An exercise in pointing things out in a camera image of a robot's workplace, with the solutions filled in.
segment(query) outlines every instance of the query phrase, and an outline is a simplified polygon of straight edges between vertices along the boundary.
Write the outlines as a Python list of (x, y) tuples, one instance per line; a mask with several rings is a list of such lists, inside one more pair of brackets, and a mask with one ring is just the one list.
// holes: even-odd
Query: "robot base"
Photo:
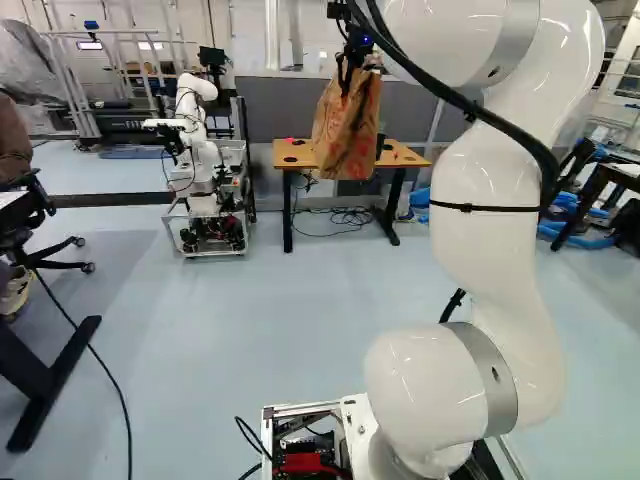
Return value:
[[(333, 439), (335, 463), (348, 471), (353, 480), (425, 480), (426, 477), (409, 470), (377, 433), (378, 423), (366, 394), (329, 402), (265, 407), (262, 443), (273, 456), (283, 444), (300, 441), (292, 438), (296, 432), (329, 416), (339, 419)], [(263, 455), (261, 479), (272, 480), (276, 477), (273, 472), (274, 465)]]

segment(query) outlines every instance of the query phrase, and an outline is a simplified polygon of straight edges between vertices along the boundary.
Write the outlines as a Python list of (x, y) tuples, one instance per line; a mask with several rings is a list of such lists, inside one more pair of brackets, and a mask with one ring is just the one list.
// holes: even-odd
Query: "office chair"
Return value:
[(22, 265), (27, 269), (47, 268), (55, 270), (69, 270), (78, 268), (90, 274), (96, 269), (93, 262), (56, 262), (46, 260), (47, 257), (58, 253), (73, 244), (83, 247), (86, 241), (82, 237), (69, 237), (48, 248), (37, 252), (27, 253), (24, 244), (33, 235), (46, 218), (45, 214), (53, 216), (56, 207), (37, 178), (40, 169), (33, 169), (28, 173), (6, 184), (0, 184), (0, 192), (11, 190), (27, 190), (27, 194), (3, 209), (0, 221), (0, 255), (6, 254), (14, 266)]

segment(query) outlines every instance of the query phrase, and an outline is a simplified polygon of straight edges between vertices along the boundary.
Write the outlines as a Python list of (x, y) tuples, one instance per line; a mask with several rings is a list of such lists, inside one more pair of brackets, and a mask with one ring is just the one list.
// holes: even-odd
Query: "black desk leg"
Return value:
[(398, 201), (400, 200), (400, 193), (402, 192), (402, 183), (407, 173), (406, 168), (396, 168), (393, 172), (393, 180), (391, 181), (391, 190), (389, 191), (389, 199), (387, 200), (387, 206), (384, 211), (378, 207), (372, 207), (371, 211), (373, 216), (378, 221), (382, 230), (387, 235), (389, 242), (394, 247), (400, 245), (400, 239), (393, 230), (393, 220), (396, 216), (396, 210), (398, 209)]
[(282, 171), (282, 195), (284, 208), (282, 209), (282, 242), (284, 253), (293, 251), (293, 237), (291, 235), (291, 171)]
[(51, 368), (47, 368), (6, 325), (0, 326), (0, 374), (29, 397), (27, 408), (7, 443), (7, 450), (20, 453), (31, 448), (101, 321), (99, 316), (85, 318)]
[(602, 204), (602, 207), (600, 207), (602, 210), (611, 210), (613, 207), (615, 207), (618, 202), (620, 201), (620, 198), (622, 197), (622, 194), (624, 192), (627, 191), (626, 187), (623, 187), (622, 185), (616, 185), (616, 188), (613, 190), (613, 192), (611, 192), (611, 195), (609, 195), (609, 198), (607, 198), (604, 203)]
[(606, 169), (598, 165), (582, 190), (582, 198), (578, 210), (576, 210), (576, 213), (569, 219), (560, 231), (560, 234), (553, 241), (551, 250), (557, 252), (562, 248), (576, 227), (584, 220), (587, 213), (589, 213), (589, 210), (604, 190), (604, 187), (607, 186), (607, 183), (609, 183), (609, 181), (607, 179)]

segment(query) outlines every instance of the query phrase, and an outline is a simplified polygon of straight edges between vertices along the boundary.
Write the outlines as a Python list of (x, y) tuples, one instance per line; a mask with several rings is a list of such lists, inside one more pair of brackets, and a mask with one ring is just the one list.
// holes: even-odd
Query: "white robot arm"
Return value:
[[(194, 202), (205, 206), (201, 213), (208, 213), (215, 209), (216, 199), (202, 195), (213, 194), (214, 170), (222, 158), (216, 144), (207, 140), (206, 114), (198, 105), (198, 98), (213, 101), (218, 98), (218, 89), (207, 80), (183, 73), (177, 90), (175, 118), (149, 119), (143, 126), (151, 130), (160, 126), (179, 130), (184, 151), (177, 156), (177, 165), (168, 174), (169, 187), (178, 197), (198, 194), (201, 198)], [(192, 207), (203, 210), (196, 205)]]
[[(587, 0), (372, 2), (406, 57), (448, 85), (483, 88), (486, 109), (547, 147), (604, 55)], [(365, 1), (347, 3), (353, 11)], [(415, 83), (390, 58), (385, 65)], [(401, 460), (396, 478), (445, 478), (473, 441), (542, 422), (561, 404), (564, 359), (535, 278), (540, 184), (532, 156), (480, 120), (436, 164), (433, 250), (472, 312), (469, 323), (387, 333), (367, 355), (375, 437)]]

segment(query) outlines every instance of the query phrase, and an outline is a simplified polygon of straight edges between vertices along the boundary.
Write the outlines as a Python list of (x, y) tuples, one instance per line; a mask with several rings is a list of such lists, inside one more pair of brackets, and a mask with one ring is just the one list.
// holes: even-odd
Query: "paper bag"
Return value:
[(313, 122), (313, 150), (320, 178), (371, 177), (376, 163), (381, 88), (377, 71), (349, 69), (346, 58), (338, 62), (337, 72), (318, 101)]

